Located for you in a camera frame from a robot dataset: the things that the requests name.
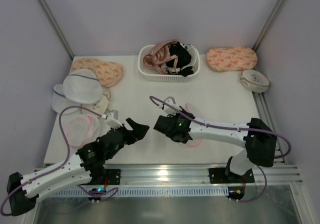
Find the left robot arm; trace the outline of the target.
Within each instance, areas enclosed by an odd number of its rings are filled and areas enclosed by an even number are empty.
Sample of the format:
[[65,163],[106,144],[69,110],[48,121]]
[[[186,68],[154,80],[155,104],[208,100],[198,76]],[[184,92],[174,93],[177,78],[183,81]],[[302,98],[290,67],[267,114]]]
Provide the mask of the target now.
[[36,203],[51,194],[78,185],[98,185],[106,174],[104,164],[112,159],[126,145],[142,140],[148,125],[136,123],[131,118],[123,124],[111,128],[106,134],[95,141],[85,144],[66,160],[50,165],[40,171],[22,175],[11,174],[7,182],[7,197],[10,216],[16,217],[32,210]]

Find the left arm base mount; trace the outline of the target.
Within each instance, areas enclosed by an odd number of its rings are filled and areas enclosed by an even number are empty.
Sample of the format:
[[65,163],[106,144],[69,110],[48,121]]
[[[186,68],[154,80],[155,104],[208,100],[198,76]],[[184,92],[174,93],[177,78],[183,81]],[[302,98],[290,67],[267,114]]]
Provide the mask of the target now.
[[98,180],[97,185],[108,187],[118,186],[121,183],[120,169],[105,169],[104,175]]

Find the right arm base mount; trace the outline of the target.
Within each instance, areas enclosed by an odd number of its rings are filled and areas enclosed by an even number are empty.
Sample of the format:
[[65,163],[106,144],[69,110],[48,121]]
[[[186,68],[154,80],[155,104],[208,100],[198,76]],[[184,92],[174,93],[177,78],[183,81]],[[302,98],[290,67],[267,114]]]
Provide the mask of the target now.
[[225,167],[214,167],[208,169],[209,182],[211,184],[244,184],[255,183],[253,170],[249,169],[244,175],[226,174]]

